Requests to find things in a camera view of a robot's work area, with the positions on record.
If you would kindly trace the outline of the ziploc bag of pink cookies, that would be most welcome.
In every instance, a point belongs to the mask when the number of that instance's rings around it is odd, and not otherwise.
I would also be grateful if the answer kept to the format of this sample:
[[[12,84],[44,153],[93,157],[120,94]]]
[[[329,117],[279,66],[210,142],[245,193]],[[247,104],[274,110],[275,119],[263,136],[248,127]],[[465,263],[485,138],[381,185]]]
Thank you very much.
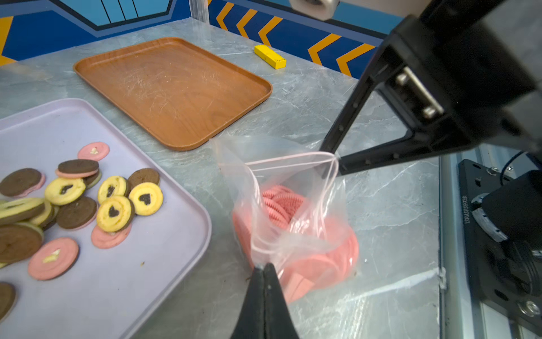
[[[274,265],[287,302],[354,274],[359,243],[335,155],[271,136],[221,136],[211,145],[239,244],[252,267]]]

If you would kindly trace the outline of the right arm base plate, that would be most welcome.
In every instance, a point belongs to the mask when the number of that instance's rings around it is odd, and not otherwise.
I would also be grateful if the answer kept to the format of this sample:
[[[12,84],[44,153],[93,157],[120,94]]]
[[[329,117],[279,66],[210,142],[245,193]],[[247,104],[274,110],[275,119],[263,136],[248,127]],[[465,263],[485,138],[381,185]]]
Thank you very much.
[[[541,171],[516,179],[458,165],[472,296],[541,335]]]

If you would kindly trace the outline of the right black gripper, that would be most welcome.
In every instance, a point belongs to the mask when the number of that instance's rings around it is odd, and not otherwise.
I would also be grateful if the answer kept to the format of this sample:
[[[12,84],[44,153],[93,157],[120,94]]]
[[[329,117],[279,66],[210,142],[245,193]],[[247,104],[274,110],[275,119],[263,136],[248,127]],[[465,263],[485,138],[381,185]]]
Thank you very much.
[[[388,35],[320,149],[343,175],[487,143],[541,151],[540,1],[433,1]]]

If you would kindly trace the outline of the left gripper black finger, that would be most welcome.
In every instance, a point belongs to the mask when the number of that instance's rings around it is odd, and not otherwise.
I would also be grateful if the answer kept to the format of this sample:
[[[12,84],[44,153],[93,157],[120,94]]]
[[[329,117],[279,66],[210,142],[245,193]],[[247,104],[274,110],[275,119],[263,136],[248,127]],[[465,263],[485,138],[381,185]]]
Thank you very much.
[[[255,267],[231,339],[298,339],[273,264]]]

